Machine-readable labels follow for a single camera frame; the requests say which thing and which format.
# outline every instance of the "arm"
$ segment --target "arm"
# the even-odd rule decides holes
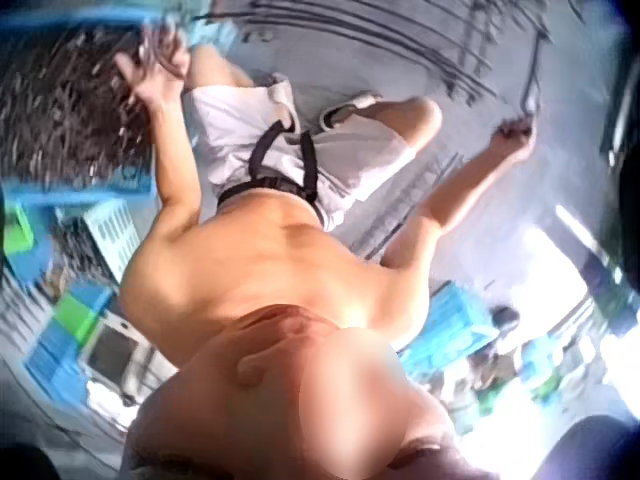
[[[150,117],[162,200],[151,235],[172,239],[198,224],[202,200],[198,170],[180,102],[154,110]]]
[[[382,265],[392,270],[381,311],[372,328],[404,348],[422,330],[429,308],[429,269],[438,239],[466,217],[482,194],[535,144],[530,120],[508,122],[489,147],[447,179],[416,208],[389,245]]]
[[[179,43],[171,61],[184,76],[189,67],[189,53],[177,37],[172,40]],[[184,232],[197,225],[201,201],[180,100],[184,81],[153,59],[144,67],[138,67],[121,53],[114,60],[133,95],[145,104],[149,113],[162,200],[162,209],[149,235],[127,266],[120,301],[128,320],[143,335],[154,339],[170,361],[180,365],[188,358],[162,343],[167,336],[167,325],[179,321],[188,301],[183,272],[175,262],[175,243]]]
[[[151,32],[145,30],[144,35],[147,44],[151,41]],[[169,41],[176,42],[171,62],[184,78],[190,62],[184,39],[175,34]],[[151,120],[162,210],[149,238],[173,239],[197,224],[201,202],[198,172],[180,101],[184,80],[165,70],[153,58],[143,66],[135,65],[122,53],[114,60],[133,95],[146,105]]]

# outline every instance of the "foot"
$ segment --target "foot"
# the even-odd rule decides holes
[[[287,132],[300,133],[302,130],[300,120],[295,110],[293,91],[287,77],[280,73],[273,73],[268,87],[271,100],[276,104],[276,115],[282,121]]]
[[[325,132],[336,128],[358,110],[375,105],[382,95],[374,92],[360,93],[351,100],[328,108],[320,114],[320,127]]]

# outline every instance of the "sandal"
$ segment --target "sandal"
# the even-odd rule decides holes
[[[269,97],[271,101],[287,107],[291,115],[291,126],[287,130],[287,133],[299,134],[302,132],[302,127],[298,113],[296,112],[296,106],[293,102],[293,90],[291,89],[289,79],[281,73],[273,73],[271,80],[272,84],[269,87]]]
[[[326,109],[320,114],[320,128],[323,131],[328,132],[335,128],[335,125],[332,122],[332,117],[338,113],[341,109],[345,107],[355,107],[357,110],[362,108],[370,107],[371,105],[375,105],[380,100],[382,100],[382,95],[374,92],[362,92],[353,97],[351,100],[347,100],[346,102],[342,102],[339,105],[335,105],[331,108]]]

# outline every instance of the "bare back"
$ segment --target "bare back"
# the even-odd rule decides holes
[[[303,306],[340,328],[366,327],[393,272],[352,255],[300,202],[256,190],[174,241],[152,232],[123,283],[132,323],[176,365],[265,306]]]

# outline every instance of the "shirtless person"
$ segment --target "shirtless person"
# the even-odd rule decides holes
[[[190,465],[193,476],[187,478],[201,478],[195,470],[202,478],[305,478],[292,399],[311,353],[348,327],[376,332],[396,351],[405,347],[427,318],[438,239],[529,156],[535,132],[525,121],[503,125],[483,153],[416,208],[382,264],[372,265],[326,230],[428,145],[442,120],[433,101],[360,96],[324,115],[327,131],[315,137],[311,152],[319,167],[316,191],[306,189],[313,167],[309,147],[296,143],[299,135],[293,142],[276,135],[258,155],[259,177],[284,176],[299,187],[283,181],[246,189],[256,181],[248,163],[265,131],[278,120],[299,131],[290,86],[276,77],[269,88],[255,87],[213,47],[197,47],[192,58],[179,49],[173,63],[186,75],[185,101],[212,161],[209,178],[227,192],[241,185],[213,220],[199,225],[201,192],[180,98],[184,82],[158,64],[143,72],[122,54],[116,63],[149,111],[163,205],[128,267],[121,302],[131,323],[180,369],[141,409],[129,434],[127,468],[173,459],[183,470],[185,461]],[[351,371],[347,357],[342,365]],[[387,375],[386,367],[379,368]],[[354,367],[345,388],[359,385],[358,371]],[[378,398],[370,390],[343,397],[338,384],[325,386],[345,408],[328,417],[338,424],[349,420],[349,408],[365,411]],[[410,412],[400,450],[407,453],[425,438],[434,451],[444,450],[442,439],[451,433],[446,412],[415,390],[410,398],[400,407]],[[378,425],[379,411],[366,411],[364,424]],[[332,444],[340,432],[330,432]],[[362,447],[353,455],[360,461],[373,451]],[[213,476],[220,471],[232,476]]]

